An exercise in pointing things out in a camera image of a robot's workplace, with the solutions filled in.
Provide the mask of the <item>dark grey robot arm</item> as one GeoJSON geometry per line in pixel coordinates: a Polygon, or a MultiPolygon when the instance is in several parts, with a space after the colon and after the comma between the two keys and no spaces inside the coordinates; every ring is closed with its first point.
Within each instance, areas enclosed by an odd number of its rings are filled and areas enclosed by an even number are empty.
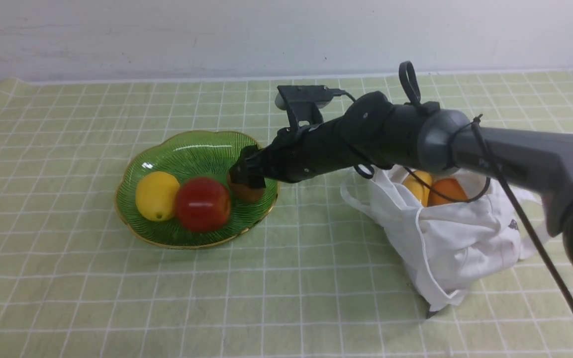
{"type": "Polygon", "coordinates": [[[537,193],[547,231],[563,236],[573,265],[573,134],[484,128],[436,102],[393,104],[380,91],[320,121],[317,104],[331,99],[307,95],[307,111],[298,113],[284,94],[289,127],[264,149],[241,150],[229,170],[232,183],[262,188],[264,179],[297,183],[359,165],[434,174],[466,169],[537,193]]]}

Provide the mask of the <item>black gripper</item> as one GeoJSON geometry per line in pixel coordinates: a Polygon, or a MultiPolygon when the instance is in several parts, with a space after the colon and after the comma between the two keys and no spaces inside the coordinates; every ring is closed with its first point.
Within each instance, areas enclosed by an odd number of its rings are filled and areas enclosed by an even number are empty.
{"type": "Polygon", "coordinates": [[[230,185],[266,188],[265,179],[298,183],[326,173],[354,168],[371,179],[378,161],[374,149],[385,120],[395,111],[380,91],[367,93],[338,118],[297,131],[280,130],[273,142],[261,149],[246,146],[237,165],[229,170],[230,185]]]}

